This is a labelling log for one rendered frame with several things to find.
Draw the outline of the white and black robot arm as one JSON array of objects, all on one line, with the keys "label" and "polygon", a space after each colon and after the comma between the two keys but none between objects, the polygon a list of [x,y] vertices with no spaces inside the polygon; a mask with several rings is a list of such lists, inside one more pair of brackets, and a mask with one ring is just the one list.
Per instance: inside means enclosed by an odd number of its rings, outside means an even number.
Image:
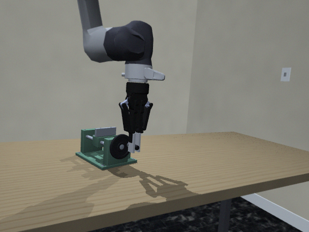
[{"label": "white and black robot arm", "polygon": [[[92,61],[125,61],[124,78],[147,83],[165,80],[152,66],[153,31],[143,21],[121,27],[104,28],[98,0],[77,0],[83,29],[83,47]],[[114,41],[115,39],[115,41]]]}]

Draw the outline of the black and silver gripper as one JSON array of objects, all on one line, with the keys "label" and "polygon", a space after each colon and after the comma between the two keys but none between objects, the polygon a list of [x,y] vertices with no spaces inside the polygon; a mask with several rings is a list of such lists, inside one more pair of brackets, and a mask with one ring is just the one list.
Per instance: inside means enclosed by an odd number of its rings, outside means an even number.
[{"label": "black and silver gripper", "polygon": [[[124,102],[119,103],[122,112],[124,131],[129,133],[128,152],[140,152],[141,133],[143,133],[148,124],[153,103],[147,98],[149,93],[148,83],[126,83],[127,96]],[[129,109],[128,109],[129,107]],[[139,146],[135,150],[135,145]]]}]

